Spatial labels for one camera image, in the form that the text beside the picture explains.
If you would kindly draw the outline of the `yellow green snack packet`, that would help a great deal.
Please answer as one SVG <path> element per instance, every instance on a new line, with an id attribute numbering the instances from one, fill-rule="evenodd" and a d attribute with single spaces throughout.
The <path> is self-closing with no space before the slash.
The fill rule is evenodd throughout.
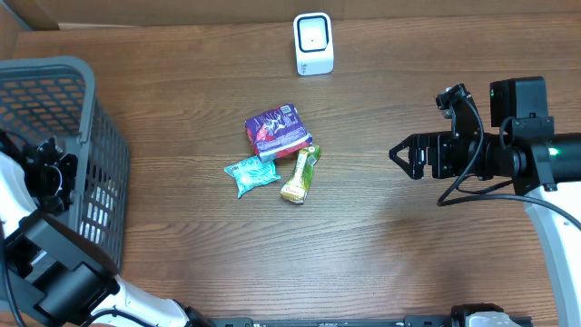
<path id="1" fill-rule="evenodd" d="M 305 202 L 312 183 L 314 166 L 319 159 L 320 147 L 317 144 L 299 150 L 294 172 L 281 188 L 283 199 L 296 204 Z"/>

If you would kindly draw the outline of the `purple sanitary pad pack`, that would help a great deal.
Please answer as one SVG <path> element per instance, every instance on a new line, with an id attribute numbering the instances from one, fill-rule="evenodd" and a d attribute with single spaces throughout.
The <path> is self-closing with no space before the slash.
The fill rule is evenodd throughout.
<path id="1" fill-rule="evenodd" d="M 247 119 L 245 129 L 251 148 L 263 163 L 293 154 L 312 144 L 312 135 L 293 103 Z"/>

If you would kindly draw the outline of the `mint green wipes packet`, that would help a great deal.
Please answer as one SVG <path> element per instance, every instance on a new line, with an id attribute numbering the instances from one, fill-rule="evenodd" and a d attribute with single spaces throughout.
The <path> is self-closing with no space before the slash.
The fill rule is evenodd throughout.
<path id="1" fill-rule="evenodd" d="M 281 178 L 276 172 L 274 162 L 263 163 L 258 156 L 226 166 L 224 172 L 235 180 L 238 199 L 255 187 L 276 182 Z"/>

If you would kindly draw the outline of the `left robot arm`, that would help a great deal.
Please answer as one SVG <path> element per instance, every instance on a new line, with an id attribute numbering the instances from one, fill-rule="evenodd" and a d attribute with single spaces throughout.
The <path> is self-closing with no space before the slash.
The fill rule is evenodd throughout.
<path id="1" fill-rule="evenodd" d="M 77 158 L 53 139 L 1 134 L 1 289 L 17 322 L 46 326 L 210 326 L 190 306 L 124 280 L 95 243 L 55 219 L 71 204 Z"/>

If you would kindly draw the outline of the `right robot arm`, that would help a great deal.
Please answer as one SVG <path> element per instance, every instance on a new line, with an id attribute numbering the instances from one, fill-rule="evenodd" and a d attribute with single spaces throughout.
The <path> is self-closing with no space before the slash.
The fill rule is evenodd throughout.
<path id="1" fill-rule="evenodd" d="M 485 201 L 524 205 L 545 257 L 562 326 L 580 323 L 580 135 L 558 134 L 548 112 L 541 76 L 495 81 L 489 86 L 486 132 L 471 93 L 463 84 L 436 95 L 447 132 L 412 134 L 389 151 L 411 179 L 424 168 L 453 183 L 439 207 Z"/>

